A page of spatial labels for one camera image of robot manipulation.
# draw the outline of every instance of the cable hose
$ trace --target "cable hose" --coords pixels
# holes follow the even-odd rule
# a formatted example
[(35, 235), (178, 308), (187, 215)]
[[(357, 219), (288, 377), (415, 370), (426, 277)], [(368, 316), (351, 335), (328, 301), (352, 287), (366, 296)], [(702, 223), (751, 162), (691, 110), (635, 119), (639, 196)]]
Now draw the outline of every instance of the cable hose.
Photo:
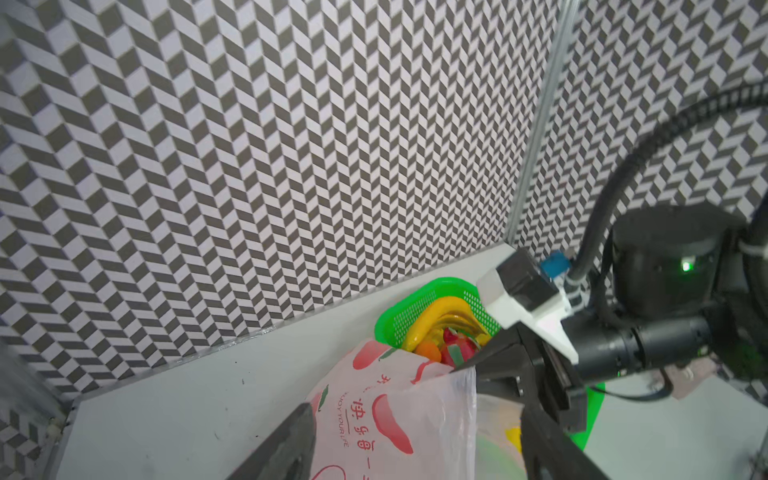
[(647, 395), (623, 395), (621, 393), (608, 392), (607, 390), (599, 389), (597, 387), (590, 388), (595, 392), (604, 393), (605, 395), (610, 395), (612, 397), (616, 397), (617, 399), (630, 400), (631, 402), (656, 402), (657, 400), (666, 399), (668, 396), (672, 395), (672, 391), (674, 390), (672, 380), (667, 374), (667, 371), (664, 369), (659, 369), (659, 372), (661, 372), (661, 377), (664, 379), (664, 386), (662, 386), (660, 390), (653, 393), (648, 393)]
[(603, 234), (611, 221), (616, 205), (636, 174), (662, 148), (703, 122), (722, 114), (743, 108), (768, 107), (768, 79), (756, 84), (745, 84), (700, 100), (668, 120), (658, 124), (627, 157), (619, 163), (608, 179), (589, 217), (584, 238), (576, 260), (566, 277), (565, 290), (573, 292), (594, 264), (600, 250)]
[(608, 276), (608, 272), (611, 271), (611, 265), (614, 262), (614, 231), (611, 229), (608, 231), (608, 239), (605, 240), (605, 247), (603, 247), (603, 263), (600, 268), (600, 275), (595, 279), (592, 284), (592, 299), (594, 301), (594, 310), (598, 315), (598, 319), (603, 323), (613, 326), (615, 329), (631, 329), (634, 327), (634, 323), (616, 315), (614, 310), (608, 305), (608, 299), (606, 298), (605, 279)]

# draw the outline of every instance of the chevron pattern wall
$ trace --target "chevron pattern wall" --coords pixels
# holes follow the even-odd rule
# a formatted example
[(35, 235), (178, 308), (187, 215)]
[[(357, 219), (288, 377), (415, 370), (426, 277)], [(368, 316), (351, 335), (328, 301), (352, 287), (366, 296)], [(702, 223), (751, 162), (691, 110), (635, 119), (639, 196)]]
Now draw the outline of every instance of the chevron pattern wall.
[[(768, 4), (584, 2), (516, 244), (577, 247), (617, 160), (680, 106), (768, 74)], [(749, 217), (768, 189), (768, 118), (721, 118), (638, 175), (618, 211), (708, 200)]]
[(0, 8), (0, 339), (70, 396), (500, 241), (558, 14)]
[(34, 478), (44, 435), (45, 427), (13, 410), (0, 408), (0, 478)]

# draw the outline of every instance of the plastic basket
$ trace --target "plastic basket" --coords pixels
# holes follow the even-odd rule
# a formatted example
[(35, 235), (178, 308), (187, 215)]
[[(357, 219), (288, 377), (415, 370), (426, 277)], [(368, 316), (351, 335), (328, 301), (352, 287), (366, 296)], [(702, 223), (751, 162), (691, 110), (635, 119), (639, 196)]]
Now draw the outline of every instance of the plastic basket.
[(466, 300), (475, 318), (492, 336), (501, 328), (482, 307), (477, 287), (460, 278), (443, 276), (427, 283), (385, 311), (376, 322), (376, 341), (400, 347), (408, 329), (419, 315), (442, 296), (457, 296)]

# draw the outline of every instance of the banana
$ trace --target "banana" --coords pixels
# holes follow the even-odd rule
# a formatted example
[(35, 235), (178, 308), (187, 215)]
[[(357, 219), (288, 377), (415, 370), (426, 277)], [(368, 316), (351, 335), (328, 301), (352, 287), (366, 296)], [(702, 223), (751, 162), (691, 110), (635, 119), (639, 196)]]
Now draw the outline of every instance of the banana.
[(437, 345), (437, 348), (439, 349), (442, 348), (442, 346), (445, 344), (445, 340), (442, 339), (442, 329), (430, 329), (429, 332), (425, 335), (423, 341), (426, 340), (429, 340), (430, 342)]
[(491, 341), (491, 336), (487, 333), (483, 333), (482, 335), (478, 335), (475, 337), (475, 340), (477, 341), (478, 345), (481, 347), (485, 346), (488, 342)]
[(480, 322), (475, 320), (475, 317), (466, 319), (463, 316), (452, 315), (450, 313), (441, 316), (438, 321), (432, 325), (433, 329), (439, 329), (441, 332), (449, 327), (471, 337), (476, 337), (485, 333), (485, 329), (480, 325)]
[(442, 331), (447, 326), (476, 335), (485, 333), (468, 303), (457, 296), (442, 296), (419, 315), (406, 333), (406, 339), (400, 348), (412, 352), (425, 338), (436, 335), (431, 334), (433, 330), (439, 331), (442, 336)]

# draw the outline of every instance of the white table surface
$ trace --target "white table surface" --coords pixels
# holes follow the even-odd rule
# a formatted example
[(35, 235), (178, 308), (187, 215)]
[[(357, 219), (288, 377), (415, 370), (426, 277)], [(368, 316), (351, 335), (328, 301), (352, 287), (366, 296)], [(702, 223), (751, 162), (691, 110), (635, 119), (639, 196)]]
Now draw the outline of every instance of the white table surface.
[[(491, 248), (86, 399), (54, 477), (224, 479), (339, 358), (373, 336), (384, 310), (439, 276), (474, 283), (512, 251)], [(620, 382), (617, 389), (644, 386), (641, 379)], [(768, 410), (711, 379), (682, 402), (607, 398), (586, 452), (616, 480), (746, 478), (737, 474), (766, 427)]]

